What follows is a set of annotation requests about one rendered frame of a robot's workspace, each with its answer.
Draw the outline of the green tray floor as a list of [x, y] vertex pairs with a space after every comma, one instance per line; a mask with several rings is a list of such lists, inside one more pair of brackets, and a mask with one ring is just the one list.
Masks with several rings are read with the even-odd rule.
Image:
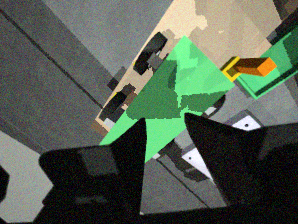
[[252, 93], [263, 86], [267, 86], [270, 82], [281, 76], [281, 74], [298, 64], [298, 29], [262, 57], [270, 57], [277, 65], [266, 77], [246, 74], [239, 75]]

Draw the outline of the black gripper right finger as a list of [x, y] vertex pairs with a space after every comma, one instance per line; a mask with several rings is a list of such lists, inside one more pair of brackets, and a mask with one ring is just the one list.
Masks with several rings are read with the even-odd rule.
[[184, 122], [226, 206], [248, 205], [271, 149], [298, 145], [298, 123], [248, 131], [189, 112]]

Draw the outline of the yellow wedge with orange handle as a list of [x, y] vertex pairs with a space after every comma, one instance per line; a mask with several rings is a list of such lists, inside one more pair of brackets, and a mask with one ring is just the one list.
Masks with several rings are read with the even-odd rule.
[[232, 82], [241, 74], [266, 77], [276, 67], [270, 57], [240, 59], [235, 56], [219, 70]]

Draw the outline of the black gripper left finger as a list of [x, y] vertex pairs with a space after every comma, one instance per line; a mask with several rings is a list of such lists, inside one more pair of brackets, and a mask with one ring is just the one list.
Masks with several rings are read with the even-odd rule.
[[140, 214], [147, 145], [145, 118], [106, 145], [54, 149], [38, 164], [53, 185], [59, 181], [110, 177], [126, 215]]

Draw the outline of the small green trolley with black wheels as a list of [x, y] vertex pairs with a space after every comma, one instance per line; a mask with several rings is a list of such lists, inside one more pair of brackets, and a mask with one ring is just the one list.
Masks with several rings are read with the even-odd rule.
[[126, 95], [116, 92], [99, 115], [111, 128], [99, 145], [110, 144], [140, 118], [145, 118], [145, 163], [162, 158], [185, 128], [184, 113], [205, 118], [215, 115], [234, 84], [184, 35], [163, 61], [158, 55], [168, 39], [157, 32], [145, 45], [133, 69], [140, 75], [156, 72], [129, 107], [121, 108]]

